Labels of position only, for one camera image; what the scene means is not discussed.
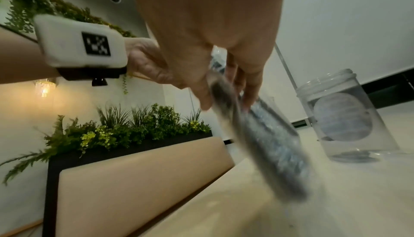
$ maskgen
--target planter box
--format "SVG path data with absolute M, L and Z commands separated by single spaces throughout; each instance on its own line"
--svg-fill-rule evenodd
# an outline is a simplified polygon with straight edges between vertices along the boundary
M 44 204 L 44 218 L 43 218 L 43 237 L 54 237 L 56 229 L 56 212 L 57 212 L 57 198 L 59 187 L 59 174 L 62 170 L 72 167 L 82 166 L 94 162 L 100 162 L 116 157 L 121 157 L 129 154 L 144 152 L 156 148 L 166 147 L 173 144 L 185 143 L 193 140 L 199 140 L 211 137 L 211 131 L 207 134 L 188 134 L 184 136 L 177 136 L 160 141 L 146 140 L 142 144 L 132 146 L 130 148 L 122 148 L 111 151 L 89 151 L 86 152 L 82 158 L 81 152 L 69 152 L 54 156 L 49 160 L 49 168 L 47 171 L 46 184 L 46 198 Z

